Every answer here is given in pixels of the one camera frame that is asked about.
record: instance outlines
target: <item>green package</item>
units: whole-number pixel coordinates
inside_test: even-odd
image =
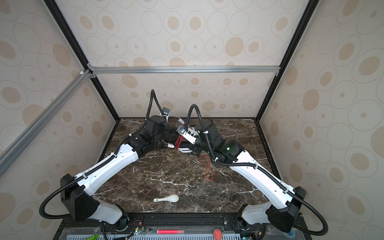
[[[95,236],[87,237],[83,240],[96,240],[98,237],[99,237],[99,235],[95,235]]]

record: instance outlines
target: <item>red tube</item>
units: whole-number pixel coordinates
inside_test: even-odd
[[[184,230],[157,230],[157,234],[178,234],[184,233]]]

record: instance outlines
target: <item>horizontal metal rail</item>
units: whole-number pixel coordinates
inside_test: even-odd
[[[61,107],[81,86],[84,80],[89,79],[91,73],[89,70],[84,70],[82,75],[79,75],[72,81],[63,92],[29,125],[23,133],[21,133],[12,144],[3,152],[0,157],[0,176],[11,166],[17,157],[28,147],[33,139],[40,133],[47,123],[58,113]]]
[[[111,73],[278,73],[280,66],[91,67],[94,74]]]

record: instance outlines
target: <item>white spoon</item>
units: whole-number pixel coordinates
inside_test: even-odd
[[[177,196],[176,194],[169,195],[168,197],[153,199],[154,202],[161,202],[161,201],[177,202],[178,200],[179,200],[179,196]]]

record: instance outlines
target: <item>wallpaper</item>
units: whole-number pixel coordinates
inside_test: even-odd
[[[0,154],[80,69],[40,1],[0,1]]]
[[[275,73],[99,74],[120,117],[145,117],[151,89],[171,116],[255,117]],[[159,114],[153,102],[151,115]]]
[[[93,66],[279,65],[307,0],[58,0]]]
[[[329,224],[313,239],[384,235],[383,24],[382,0],[323,1],[261,121],[283,180]]]
[[[61,220],[42,218],[41,202],[60,187],[62,176],[97,162],[114,123],[86,80],[0,177],[1,240],[53,238]],[[59,195],[46,209],[49,214],[68,213]]]

